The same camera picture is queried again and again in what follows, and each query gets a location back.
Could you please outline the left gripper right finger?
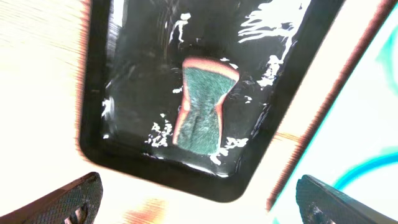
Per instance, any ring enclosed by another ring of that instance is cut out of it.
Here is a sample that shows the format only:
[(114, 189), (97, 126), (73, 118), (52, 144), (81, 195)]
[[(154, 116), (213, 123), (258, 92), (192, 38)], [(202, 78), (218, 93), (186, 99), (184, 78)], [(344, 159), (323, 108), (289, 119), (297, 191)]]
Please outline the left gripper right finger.
[(297, 181), (296, 203), (304, 224), (397, 224), (311, 175)]

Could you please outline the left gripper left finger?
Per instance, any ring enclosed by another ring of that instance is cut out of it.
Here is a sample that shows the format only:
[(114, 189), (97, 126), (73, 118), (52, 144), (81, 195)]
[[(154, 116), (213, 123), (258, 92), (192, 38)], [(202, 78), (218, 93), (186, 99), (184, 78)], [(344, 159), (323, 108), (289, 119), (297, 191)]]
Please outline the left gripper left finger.
[(86, 175), (1, 217), (1, 223), (93, 223), (103, 185), (97, 172)]

